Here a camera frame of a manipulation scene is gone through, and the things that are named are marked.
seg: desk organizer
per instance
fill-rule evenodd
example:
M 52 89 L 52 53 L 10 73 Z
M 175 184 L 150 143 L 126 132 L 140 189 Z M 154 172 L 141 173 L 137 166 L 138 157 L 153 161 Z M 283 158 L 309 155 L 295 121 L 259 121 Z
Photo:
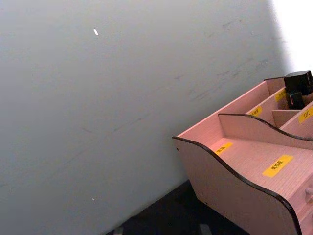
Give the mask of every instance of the desk organizer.
M 198 199 L 252 235 L 313 235 L 313 95 L 303 100 L 289 109 L 284 77 L 266 79 L 173 137 Z

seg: dark edge trim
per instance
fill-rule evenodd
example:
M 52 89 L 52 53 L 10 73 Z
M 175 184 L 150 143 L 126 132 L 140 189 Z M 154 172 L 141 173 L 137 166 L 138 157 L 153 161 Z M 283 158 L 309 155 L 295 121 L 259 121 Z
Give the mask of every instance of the dark edge trim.
M 288 132 L 285 132 L 279 128 L 277 128 L 276 126 L 273 126 L 272 124 L 270 124 L 269 122 L 263 120 L 263 119 L 260 119 L 256 116 L 253 116 L 253 115 L 250 115 L 250 114 L 219 114 L 219 115 L 228 115 L 228 116 L 245 116 L 245 117 L 249 117 L 249 118 L 253 118 L 253 119 L 256 119 L 262 123 L 264 123 L 265 125 L 269 126 L 270 128 L 274 129 L 275 131 L 285 135 L 285 136 L 288 136 L 288 137 L 291 137 L 291 138 L 294 138 L 294 139 L 298 139 L 298 140 L 302 140 L 302 141 L 313 141 L 313 139 L 311 138 L 306 138 L 306 137 L 301 137 L 301 136 L 295 136 L 293 134 L 290 134 Z
M 284 77 L 273 77 L 273 78 L 267 78 L 267 79 L 264 79 L 264 81 L 273 80 L 273 79 L 278 79 L 278 78 L 284 78 Z
M 224 166 L 226 168 L 226 170 L 228 170 L 231 174 L 233 174 L 237 179 L 241 180 L 243 183 L 247 184 L 250 187 L 255 188 L 256 190 L 259 190 L 269 196 L 274 197 L 276 200 L 278 200 L 281 204 L 283 204 L 286 209 L 289 211 L 289 213 L 291 214 L 291 217 L 293 219 L 294 225 L 296 227 L 297 230 L 297 235 L 302 235 L 301 232 L 301 228 L 300 228 L 300 224 L 297 218 L 297 215 L 293 209 L 293 207 L 290 205 L 290 203 L 283 198 L 281 195 L 279 195 L 278 193 L 271 191 L 267 188 L 261 187 L 253 182 L 251 182 L 250 180 L 248 180 L 247 178 L 245 178 L 244 176 L 242 176 L 241 174 L 239 174 L 237 171 L 235 171 L 233 168 L 231 168 L 226 162 L 224 162 L 214 151 L 212 151 L 210 148 L 208 148 L 207 146 L 205 146 L 202 143 L 196 142 L 196 141 L 191 141 L 191 140 L 187 140 L 181 137 L 176 137 L 173 136 L 172 137 L 175 140 L 179 140 L 179 141 L 184 141 L 187 143 L 191 143 L 194 144 L 200 148 L 202 148 L 203 150 L 205 150 L 206 152 L 208 152 L 210 155 L 212 155 L 222 166 Z

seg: yellow label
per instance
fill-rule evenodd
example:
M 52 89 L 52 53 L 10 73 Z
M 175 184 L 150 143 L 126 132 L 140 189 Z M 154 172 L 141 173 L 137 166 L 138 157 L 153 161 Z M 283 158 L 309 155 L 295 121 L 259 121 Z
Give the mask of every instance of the yellow label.
M 303 111 L 303 113 L 299 116 L 299 123 L 303 123 L 306 121 L 309 117 L 313 115 L 313 106 L 310 107 L 309 109 Z
M 250 115 L 253 115 L 253 116 L 259 116 L 262 112 L 262 106 L 259 105 L 256 109 L 254 109 L 252 112 L 250 112 Z
M 215 151 L 215 153 L 217 155 L 221 154 L 222 152 L 224 152 L 228 147 L 232 146 L 233 143 L 231 142 L 228 142 L 228 143 L 225 143 L 223 144 L 218 150 Z
M 266 169 L 262 175 L 268 177 L 274 177 L 288 162 L 293 159 L 293 156 L 282 155 L 277 161 L 275 161 L 268 169 Z
M 278 102 L 281 98 L 284 98 L 284 97 L 286 97 L 286 90 L 285 89 L 283 89 L 281 92 L 279 92 L 275 95 L 275 100 L 276 100 L 276 102 Z

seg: black carpet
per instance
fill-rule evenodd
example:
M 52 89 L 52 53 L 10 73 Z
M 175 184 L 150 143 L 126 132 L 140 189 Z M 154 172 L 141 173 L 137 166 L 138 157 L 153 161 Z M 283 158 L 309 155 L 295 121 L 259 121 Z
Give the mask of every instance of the black carpet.
M 123 235 L 200 235 L 199 225 L 207 224 L 212 235 L 248 233 L 200 202 L 185 182 L 123 225 Z

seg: white wall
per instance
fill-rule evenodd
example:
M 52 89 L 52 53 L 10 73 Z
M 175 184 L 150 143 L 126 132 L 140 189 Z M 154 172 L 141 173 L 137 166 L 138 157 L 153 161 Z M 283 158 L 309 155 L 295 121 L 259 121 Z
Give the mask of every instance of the white wall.
M 312 70 L 313 2 L 271 0 L 271 6 L 287 71 Z
M 264 0 L 0 8 L 1 234 L 112 229 L 187 179 L 171 136 L 285 74 Z

